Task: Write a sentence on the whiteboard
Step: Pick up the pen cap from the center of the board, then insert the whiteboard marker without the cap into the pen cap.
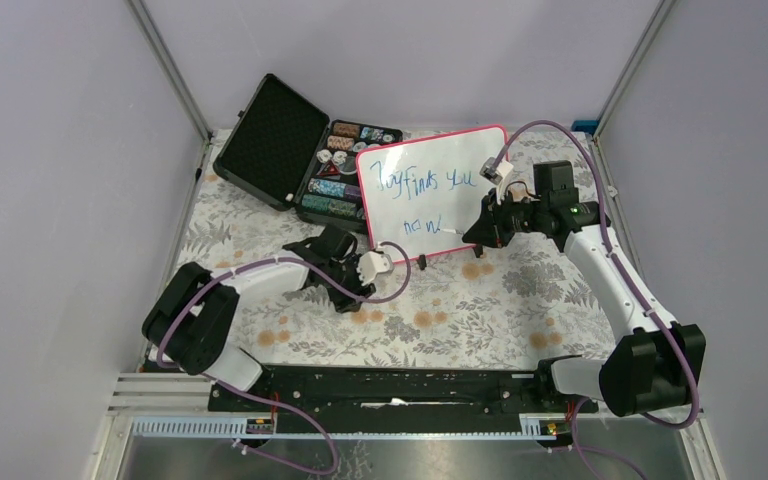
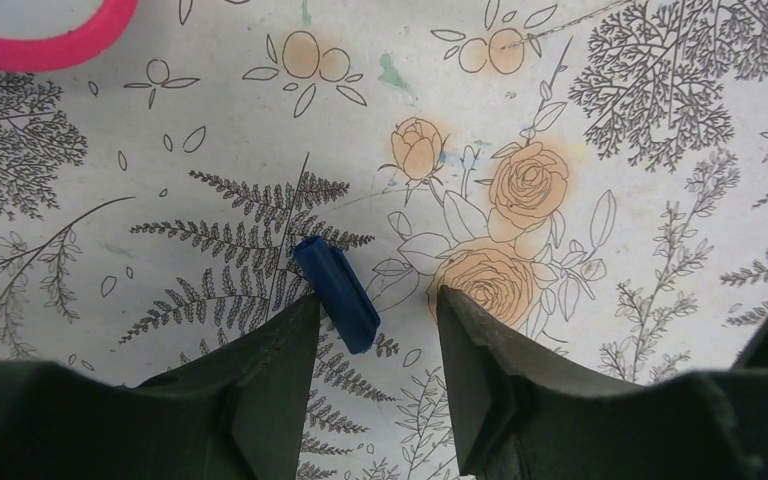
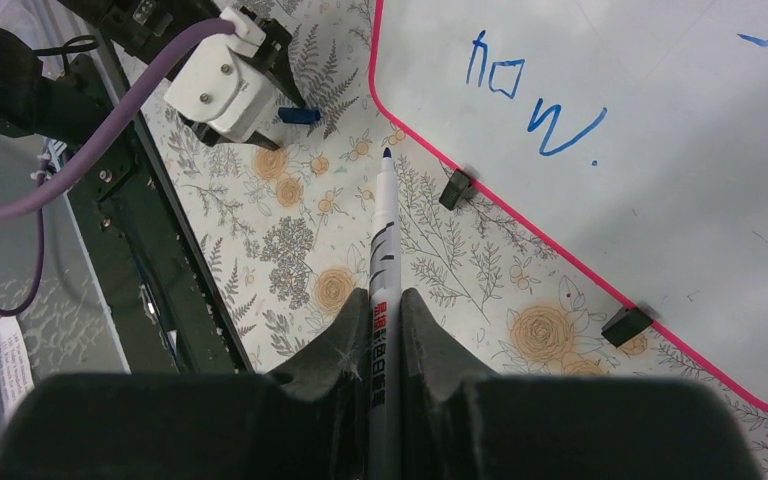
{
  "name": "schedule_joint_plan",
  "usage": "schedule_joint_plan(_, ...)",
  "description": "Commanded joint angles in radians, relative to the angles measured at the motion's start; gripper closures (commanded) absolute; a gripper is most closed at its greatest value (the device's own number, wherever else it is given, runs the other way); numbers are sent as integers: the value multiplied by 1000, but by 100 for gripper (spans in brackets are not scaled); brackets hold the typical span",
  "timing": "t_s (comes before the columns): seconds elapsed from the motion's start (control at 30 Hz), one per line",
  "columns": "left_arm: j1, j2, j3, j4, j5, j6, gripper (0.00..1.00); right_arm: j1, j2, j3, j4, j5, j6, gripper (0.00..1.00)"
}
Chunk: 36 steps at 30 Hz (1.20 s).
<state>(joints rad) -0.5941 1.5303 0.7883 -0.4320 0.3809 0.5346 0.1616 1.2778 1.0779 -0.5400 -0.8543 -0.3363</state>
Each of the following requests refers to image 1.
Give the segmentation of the whiteboard marker pen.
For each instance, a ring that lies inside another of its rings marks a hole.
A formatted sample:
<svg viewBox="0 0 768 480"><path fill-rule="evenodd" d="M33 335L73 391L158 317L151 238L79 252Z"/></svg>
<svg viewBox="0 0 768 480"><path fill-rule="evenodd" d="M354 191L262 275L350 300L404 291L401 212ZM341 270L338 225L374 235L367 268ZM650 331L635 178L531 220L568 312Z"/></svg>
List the whiteboard marker pen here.
<svg viewBox="0 0 768 480"><path fill-rule="evenodd" d="M439 233L446 233L446 234L453 234L453 235L458 235L458 236L462 236L464 234L463 231L457 230L457 229L452 229L452 228L441 228L441 229L438 230L438 232Z"/></svg>

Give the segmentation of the pink framed whiteboard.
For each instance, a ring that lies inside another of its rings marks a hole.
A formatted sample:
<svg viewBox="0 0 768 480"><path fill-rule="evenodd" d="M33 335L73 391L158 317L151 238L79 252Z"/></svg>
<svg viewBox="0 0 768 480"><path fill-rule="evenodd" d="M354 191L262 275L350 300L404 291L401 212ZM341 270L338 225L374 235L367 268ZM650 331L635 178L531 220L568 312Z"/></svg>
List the pink framed whiteboard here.
<svg viewBox="0 0 768 480"><path fill-rule="evenodd" d="M494 188L479 171L508 140L500 125L368 148L356 157L370 246L392 242L407 258L468 249L462 236Z"/></svg>

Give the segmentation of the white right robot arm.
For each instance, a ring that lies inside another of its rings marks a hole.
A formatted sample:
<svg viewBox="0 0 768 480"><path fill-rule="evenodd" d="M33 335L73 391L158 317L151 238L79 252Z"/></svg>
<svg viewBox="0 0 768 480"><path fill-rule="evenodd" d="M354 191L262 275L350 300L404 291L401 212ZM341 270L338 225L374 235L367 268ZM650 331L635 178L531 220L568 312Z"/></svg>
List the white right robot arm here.
<svg viewBox="0 0 768 480"><path fill-rule="evenodd" d="M489 159L480 174L493 187L478 220L462 239L488 248L507 246L518 233L551 239L578 269L611 326L615 347L605 359L579 355L543 360L533 386L535 402L557 412L573 397L603 402L618 417L652 418L662 409L699 412L698 380L706 339L696 325L681 325L628 266L604 209L583 202L568 161L534 168L536 197L509 192L512 166Z"/></svg>

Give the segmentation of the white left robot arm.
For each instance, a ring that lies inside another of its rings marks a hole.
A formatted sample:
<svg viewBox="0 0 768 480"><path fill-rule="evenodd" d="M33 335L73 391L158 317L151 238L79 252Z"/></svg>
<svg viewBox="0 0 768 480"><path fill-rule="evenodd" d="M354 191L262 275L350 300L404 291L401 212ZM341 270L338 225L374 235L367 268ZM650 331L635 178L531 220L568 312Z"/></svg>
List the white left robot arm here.
<svg viewBox="0 0 768 480"><path fill-rule="evenodd" d="M339 313L356 311L375 292L374 280L393 262L383 252L360 254L356 238L328 226L319 235L284 245L276 256L223 272L196 262L178 269L150 310L141 331L161 363L232 386L248 411L269 401L264 368L229 340L239 306L308 287L323 286Z"/></svg>

